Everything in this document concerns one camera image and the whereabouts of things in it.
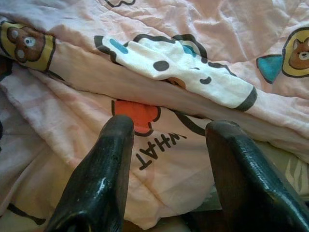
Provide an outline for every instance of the brown bear print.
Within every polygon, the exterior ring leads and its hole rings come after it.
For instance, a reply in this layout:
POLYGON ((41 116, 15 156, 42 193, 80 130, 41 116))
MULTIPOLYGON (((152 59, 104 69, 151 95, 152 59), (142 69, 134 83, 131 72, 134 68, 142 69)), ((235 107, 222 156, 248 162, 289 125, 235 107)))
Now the brown bear print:
POLYGON ((172 85, 179 86, 179 87, 184 88, 184 89, 186 87, 185 82, 181 79, 176 78, 176 77, 170 77, 166 81, 171 83, 172 85))
POLYGON ((304 42, 300 42, 298 39, 294 40, 289 64, 294 69, 309 68, 309 37, 304 42))
POLYGON ((8 39, 16 44, 14 51, 17 61, 37 61, 45 46, 45 36, 43 33, 29 27, 15 28, 9 27, 7 30, 8 39))

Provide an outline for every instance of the bear ear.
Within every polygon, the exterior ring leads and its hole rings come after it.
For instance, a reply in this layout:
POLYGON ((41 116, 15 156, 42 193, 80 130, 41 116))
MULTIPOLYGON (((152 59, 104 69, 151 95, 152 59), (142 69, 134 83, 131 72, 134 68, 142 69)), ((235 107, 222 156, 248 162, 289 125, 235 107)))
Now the bear ear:
POLYGON ((299 44, 300 44, 300 41, 298 39, 295 39, 294 43, 293 43, 293 50, 296 50, 298 48, 299 44))
POLYGON ((15 28, 15 27, 8 28, 7 36, 8 36, 9 41, 11 41, 12 43, 16 43, 16 39, 18 35, 19 35, 18 28, 15 28))
POLYGON ((305 39, 304 43, 309 47, 309 37, 305 39))

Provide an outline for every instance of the blanket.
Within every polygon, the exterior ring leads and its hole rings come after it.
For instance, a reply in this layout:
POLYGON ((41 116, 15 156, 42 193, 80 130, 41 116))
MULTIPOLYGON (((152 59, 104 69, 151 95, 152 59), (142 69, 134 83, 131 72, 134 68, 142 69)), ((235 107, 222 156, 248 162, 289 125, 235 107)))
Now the blanket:
MULTIPOLYGON (((0 88, 49 154, 71 169, 112 115, 131 116, 126 218, 147 229, 209 193, 202 135, 210 119, 233 120, 309 162, 308 4, 0 2, 0 54, 8 58, 1 58, 0 88)), ((1 144, 9 157, 12 149, 1 144)), ((7 187, 0 215, 18 186, 8 183, 0 183, 7 187)))

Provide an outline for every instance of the yellow circle print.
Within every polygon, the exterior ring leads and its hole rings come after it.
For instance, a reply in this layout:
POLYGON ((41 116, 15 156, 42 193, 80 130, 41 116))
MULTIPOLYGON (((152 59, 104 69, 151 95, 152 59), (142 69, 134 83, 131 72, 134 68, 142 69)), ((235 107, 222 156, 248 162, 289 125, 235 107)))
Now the yellow circle print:
POLYGON ((282 50, 282 72, 294 78, 309 76, 309 27, 292 32, 282 50))
POLYGON ((55 52, 55 38, 22 24, 3 21, 0 46, 8 57, 22 65, 47 71, 55 52))

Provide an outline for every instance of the bedding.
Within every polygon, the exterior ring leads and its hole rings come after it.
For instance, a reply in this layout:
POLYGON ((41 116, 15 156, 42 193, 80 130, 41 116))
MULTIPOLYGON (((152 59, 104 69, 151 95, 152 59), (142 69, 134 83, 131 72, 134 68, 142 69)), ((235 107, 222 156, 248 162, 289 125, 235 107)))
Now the bedding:
POLYGON ((1 1, 1 101, 10 110, 1 108, 0 225, 13 211, 48 220, 116 114, 135 124, 125 218, 143 229, 215 193, 203 134, 216 119, 269 143, 277 160, 288 153, 278 167, 305 198, 308 4, 1 1))

